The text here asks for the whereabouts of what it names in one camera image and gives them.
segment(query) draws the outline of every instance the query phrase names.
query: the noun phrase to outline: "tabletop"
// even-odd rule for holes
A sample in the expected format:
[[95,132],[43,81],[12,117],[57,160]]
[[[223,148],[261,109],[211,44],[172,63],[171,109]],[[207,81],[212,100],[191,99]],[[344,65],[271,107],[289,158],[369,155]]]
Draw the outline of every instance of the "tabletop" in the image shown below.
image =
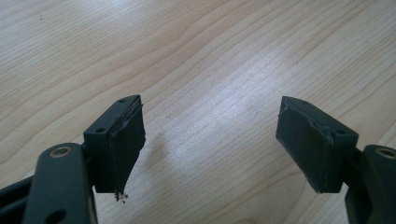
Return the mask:
[[100,223],[347,223],[275,138],[282,96],[396,147],[396,2],[0,2],[0,188],[140,94],[147,142]]

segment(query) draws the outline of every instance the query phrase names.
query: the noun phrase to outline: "light wood tabletop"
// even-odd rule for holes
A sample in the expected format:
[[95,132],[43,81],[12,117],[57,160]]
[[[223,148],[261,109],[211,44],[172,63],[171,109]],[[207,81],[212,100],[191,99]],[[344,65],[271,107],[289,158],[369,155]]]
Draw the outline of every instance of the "light wood tabletop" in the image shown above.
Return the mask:
[[0,2],[0,188],[141,94],[147,142],[100,223],[347,223],[275,138],[284,95],[396,147],[396,1]]

